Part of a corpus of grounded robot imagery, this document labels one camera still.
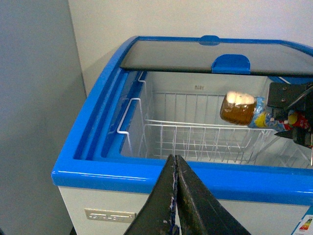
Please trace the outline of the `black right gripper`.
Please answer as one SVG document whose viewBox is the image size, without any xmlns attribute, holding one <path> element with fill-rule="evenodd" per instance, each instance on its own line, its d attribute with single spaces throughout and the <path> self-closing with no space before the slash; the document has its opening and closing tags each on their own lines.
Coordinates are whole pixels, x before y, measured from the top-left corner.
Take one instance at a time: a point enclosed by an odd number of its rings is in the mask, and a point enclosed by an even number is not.
<svg viewBox="0 0 313 235">
<path fill-rule="evenodd" d="M 292 127 L 275 135 L 293 140 L 304 147 L 313 145 L 313 84 L 287 84 L 272 82 L 269 85 L 267 106 L 275 120 L 285 121 L 291 112 L 298 113 L 308 122 L 307 128 Z"/>
</svg>

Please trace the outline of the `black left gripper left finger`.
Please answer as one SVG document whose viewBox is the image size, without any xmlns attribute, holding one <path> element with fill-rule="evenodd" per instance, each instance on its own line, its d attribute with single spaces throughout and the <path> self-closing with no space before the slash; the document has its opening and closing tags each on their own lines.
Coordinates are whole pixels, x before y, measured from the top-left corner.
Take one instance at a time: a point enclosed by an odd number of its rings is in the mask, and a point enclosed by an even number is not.
<svg viewBox="0 0 313 235">
<path fill-rule="evenodd" d="M 146 203 L 126 230 L 126 235 L 178 235 L 176 224 L 178 167 L 169 155 Z"/>
</svg>

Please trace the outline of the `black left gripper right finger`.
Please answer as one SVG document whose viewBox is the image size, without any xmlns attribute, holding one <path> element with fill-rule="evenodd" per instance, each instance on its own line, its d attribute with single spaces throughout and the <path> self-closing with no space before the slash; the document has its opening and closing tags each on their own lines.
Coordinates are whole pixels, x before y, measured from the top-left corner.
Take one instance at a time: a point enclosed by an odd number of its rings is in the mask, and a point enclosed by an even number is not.
<svg viewBox="0 0 313 235">
<path fill-rule="evenodd" d="M 176 155 L 177 206 L 183 235 L 248 235 L 250 232 L 214 197 L 182 156 Z"/>
</svg>

